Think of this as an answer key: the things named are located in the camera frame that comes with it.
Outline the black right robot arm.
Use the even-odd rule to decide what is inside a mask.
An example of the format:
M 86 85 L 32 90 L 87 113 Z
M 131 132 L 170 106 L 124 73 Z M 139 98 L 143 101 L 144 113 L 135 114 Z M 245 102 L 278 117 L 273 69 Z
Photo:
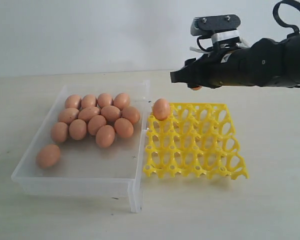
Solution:
M 300 34 L 280 42 L 262 38 L 248 48 L 224 48 L 188 59 L 170 79 L 189 88 L 300 88 Z

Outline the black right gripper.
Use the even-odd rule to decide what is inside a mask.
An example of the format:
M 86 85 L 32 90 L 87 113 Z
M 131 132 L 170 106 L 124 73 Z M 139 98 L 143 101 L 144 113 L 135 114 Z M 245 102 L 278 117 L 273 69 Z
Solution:
M 185 83 L 188 88 L 219 88 L 221 86 L 249 86 L 246 66 L 247 50 L 222 51 L 190 58 L 184 67 L 171 71 L 171 83 Z

